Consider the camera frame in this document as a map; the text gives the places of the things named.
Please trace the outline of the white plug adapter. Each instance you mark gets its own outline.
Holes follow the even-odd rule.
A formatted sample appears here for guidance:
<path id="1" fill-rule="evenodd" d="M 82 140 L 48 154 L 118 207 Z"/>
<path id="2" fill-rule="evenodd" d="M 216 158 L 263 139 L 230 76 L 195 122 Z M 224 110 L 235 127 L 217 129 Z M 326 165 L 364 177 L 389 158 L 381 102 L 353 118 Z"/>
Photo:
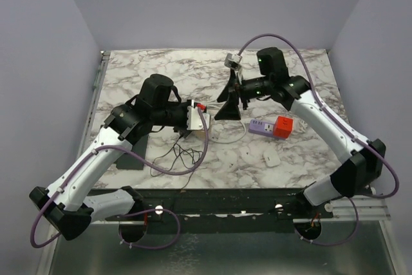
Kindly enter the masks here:
<path id="1" fill-rule="evenodd" d="M 267 149 L 263 153 L 263 161 L 267 167 L 276 167 L 281 163 L 280 157 L 276 150 Z"/>

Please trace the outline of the purple power strip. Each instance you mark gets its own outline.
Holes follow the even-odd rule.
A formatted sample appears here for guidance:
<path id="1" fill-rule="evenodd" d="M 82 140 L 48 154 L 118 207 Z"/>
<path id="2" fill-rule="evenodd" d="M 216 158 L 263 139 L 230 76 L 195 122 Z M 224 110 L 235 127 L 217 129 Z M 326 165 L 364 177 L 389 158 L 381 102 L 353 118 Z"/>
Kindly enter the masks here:
<path id="1" fill-rule="evenodd" d="M 308 125 L 303 120 L 295 120 L 292 126 L 292 133 L 304 133 Z M 264 137 L 276 137 L 273 134 L 275 128 L 274 123 L 265 122 L 263 120 L 252 119 L 248 126 L 248 132 Z"/>

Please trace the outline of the black power adapter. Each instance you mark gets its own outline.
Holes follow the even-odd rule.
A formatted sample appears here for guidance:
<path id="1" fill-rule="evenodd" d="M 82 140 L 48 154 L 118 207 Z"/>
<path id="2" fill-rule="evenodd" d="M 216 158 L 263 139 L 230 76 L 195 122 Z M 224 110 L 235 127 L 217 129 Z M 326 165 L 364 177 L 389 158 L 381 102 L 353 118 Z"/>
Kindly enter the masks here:
<path id="1" fill-rule="evenodd" d="M 155 164 L 157 163 L 157 161 L 170 156 L 174 157 L 173 161 L 171 162 L 170 167 L 164 168 L 168 172 L 174 171 L 174 168 L 177 165 L 177 163 L 181 163 L 181 165 L 186 169 L 190 169 L 194 164 L 196 164 L 199 161 L 200 157 L 203 155 L 203 151 L 193 149 L 192 147 L 182 147 L 180 144 L 182 138 L 183 134 L 181 133 L 179 137 L 175 140 L 171 148 L 165 154 L 155 157 L 152 161 L 152 164 Z"/>

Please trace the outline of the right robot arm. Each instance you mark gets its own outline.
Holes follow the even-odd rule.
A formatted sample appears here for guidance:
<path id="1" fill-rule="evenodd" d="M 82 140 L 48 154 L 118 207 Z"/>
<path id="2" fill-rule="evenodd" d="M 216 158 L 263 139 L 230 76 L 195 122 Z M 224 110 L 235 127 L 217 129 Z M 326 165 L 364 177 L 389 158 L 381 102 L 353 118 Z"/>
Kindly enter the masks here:
<path id="1" fill-rule="evenodd" d="M 214 118 L 240 120 L 240 111 L 247 109 L 252 99 L 267 96 L 304 120 L 327 143 L 341 166 L 300 192 L 295 203 L 297 213 L 309 218 L 319 205 L 342 196 L 351 198 L 376 180 L 382 172 L 384 143 L 354 130 L 319 99 L 304 77 L 291 76 L 280 49 L 264 48 L 256 55 L 261 76 L 254 79 L 241 76 L 240 55 L 226 56 L 230 77 L 217 99 L 223 107 Z"/>

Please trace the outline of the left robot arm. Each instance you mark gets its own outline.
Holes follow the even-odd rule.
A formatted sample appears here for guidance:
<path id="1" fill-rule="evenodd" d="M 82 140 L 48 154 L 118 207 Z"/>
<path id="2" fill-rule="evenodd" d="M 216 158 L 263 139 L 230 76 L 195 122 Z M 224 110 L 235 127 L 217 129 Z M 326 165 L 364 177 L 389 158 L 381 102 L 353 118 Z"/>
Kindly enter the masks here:
<path id="1" fill-rule="evenodd" d="M 95 220 L 122 214 L 137 219 L 142 204 L 130 187 L 90 198 L 88 193 L 108 168 L 155 126 L 187 129 L 189 113 L 196 113 L 192 99 L 169 99 L 178 94 L 174 82 L 154 73 L 140 92 L 112 109 L 97 136 L 77 161 L 48 187 L 36 186 L 29 194 L 46 220 L 66 240 L 80 236 Z"/>

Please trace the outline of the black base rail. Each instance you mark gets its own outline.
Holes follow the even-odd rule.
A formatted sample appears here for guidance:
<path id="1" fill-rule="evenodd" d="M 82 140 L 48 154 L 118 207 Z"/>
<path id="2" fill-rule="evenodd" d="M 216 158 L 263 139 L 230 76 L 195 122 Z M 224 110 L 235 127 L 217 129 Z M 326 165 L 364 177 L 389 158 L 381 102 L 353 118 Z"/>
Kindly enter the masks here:
<path id="1" fill-rule="evenodd" d="M 294 222 L 310 222 L 313 217 L 330 219 L 332 210 L 324 204 L 303 207 L 297 202 L 298 188 L 280 189 L 139 189 L 143 204 L 136 211 L 158 205 L 178 216 L 148 214 L 120 218 L 112 216 L 130 233 L 172 234 L 176 226 L 191 234 L 241 232 L 293 232 Z"/>

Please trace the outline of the beige cube socket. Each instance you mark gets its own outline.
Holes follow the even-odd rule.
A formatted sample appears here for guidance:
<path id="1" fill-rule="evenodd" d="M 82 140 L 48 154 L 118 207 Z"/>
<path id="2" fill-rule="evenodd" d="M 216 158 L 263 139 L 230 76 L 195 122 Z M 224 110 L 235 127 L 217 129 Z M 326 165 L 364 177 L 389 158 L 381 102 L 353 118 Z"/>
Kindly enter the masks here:
<path id="1" fill-rule="evenodd" d="M 205 138 L 204 130 L 193 131 L 192 133 L 197 138 Z"/>

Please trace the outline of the aluminium frame rail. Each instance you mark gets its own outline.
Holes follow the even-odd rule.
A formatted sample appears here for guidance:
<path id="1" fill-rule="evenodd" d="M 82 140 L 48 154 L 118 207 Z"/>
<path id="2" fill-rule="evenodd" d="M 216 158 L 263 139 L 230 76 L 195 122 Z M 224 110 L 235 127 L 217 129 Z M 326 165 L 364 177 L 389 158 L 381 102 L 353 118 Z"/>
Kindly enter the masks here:
<path id="1" fill-rule="evenodd" d="M 154 220 L 171 211 L 184 218 L 246 218 L 272 216 L 276 220 L 310 223 L 321 220 L 384 220 L 383 203 L 359 196 L 325 202 L 317 207 L 299 205 L 292 193 L 262 196 L 257 193 L 220 191 L 148 191 L 86 196 L 80 208 L 91 211 L 93 222 L 111 217 L 132 218 L 149 211 Z"/>

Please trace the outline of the red cube socket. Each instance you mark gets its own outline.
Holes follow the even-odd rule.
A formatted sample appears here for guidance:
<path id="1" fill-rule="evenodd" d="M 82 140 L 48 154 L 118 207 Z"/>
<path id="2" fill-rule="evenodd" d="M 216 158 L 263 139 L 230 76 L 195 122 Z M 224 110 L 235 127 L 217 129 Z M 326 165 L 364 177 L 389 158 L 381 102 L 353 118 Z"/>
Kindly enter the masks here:
<path id="1" fill-rule="evenodd" d="M 273 136 L 287 139 L 293 131 L 294 120 L 289 117 L 278 116 L 273 128 Z"/>

